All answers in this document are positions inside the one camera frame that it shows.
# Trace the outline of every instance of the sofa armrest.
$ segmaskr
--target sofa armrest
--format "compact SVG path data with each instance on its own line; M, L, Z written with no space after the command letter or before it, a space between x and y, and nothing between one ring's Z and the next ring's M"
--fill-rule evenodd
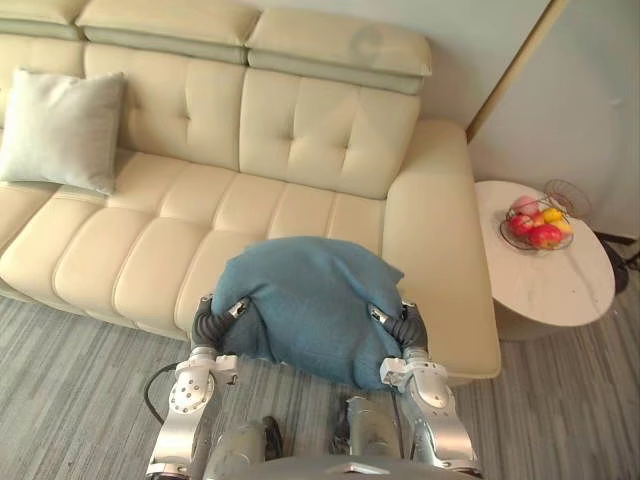
M445 121L416 126L389 189L383 258L405 273L433 360L455 381L500 371L500 347L464 131Z

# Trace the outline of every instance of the wire basket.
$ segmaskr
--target wire basket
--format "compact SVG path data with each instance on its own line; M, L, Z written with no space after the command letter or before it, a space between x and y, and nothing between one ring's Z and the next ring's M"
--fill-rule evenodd
M560 222L560 225L555 224L554 226L562 233L562 239L557 243L549 242L547 244L533 244L530 240L531 232L533 232L536 227L548 224L548 222L544 220L543 212L550 208L557 210L562 217L554 221L554 223ZM512 219L517 215L523 215L523 211L532 211L534 209L537 210L537 213L532 214L531 216L525 215L531 220L531 228L527 230L525 234L517 235L514 232L514 228L511 226ZM516 209L513 207L509 208L505 215L505 219L500 223L500 234L507 243L520 250L561 250L563 248L567 248L573 241L573 229L569 222L567 210L560 202L555 200L555 197L551 195L546 195L529 203L518 205Z
M591 215L589 197L573 183L553 179L544 185L544 193L573 218L587 221Z

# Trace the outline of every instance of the round white marble table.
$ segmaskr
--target round white marble table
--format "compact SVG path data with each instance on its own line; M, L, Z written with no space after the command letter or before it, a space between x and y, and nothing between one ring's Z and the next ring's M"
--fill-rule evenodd
M500 234L500 222L521 195L544 195L523 185L476 183L498 333L529 340L600 318L611 305L615 282L602 245L582 221L570 218L573 242L562 250L519 250Z

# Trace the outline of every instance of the fruit basket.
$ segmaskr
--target fruit basket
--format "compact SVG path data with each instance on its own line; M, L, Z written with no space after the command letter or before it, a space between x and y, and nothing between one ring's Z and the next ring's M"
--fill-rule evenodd
M573 241L569 215L552 195L517 198L500 223L500 233L521 250L560 250Z

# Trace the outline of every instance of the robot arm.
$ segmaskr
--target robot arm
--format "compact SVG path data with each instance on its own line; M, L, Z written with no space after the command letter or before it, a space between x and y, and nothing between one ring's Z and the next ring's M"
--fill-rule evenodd
M237 357L218 356L224 334L246 310L242 299L222 315L211 313L211 296L203 297L196 313L189 359L176 367L169 395L169 414L156 441L147 480L202 478L210 452L213 399L216 389L234 384Z
M403 358L386 358L380 367L383 383L398 389L413 425L411 459L482 478L469 434L447 386L447 371L431 361L426 328L415 304L403 305L403 319L370 305L369 314L400 344Z

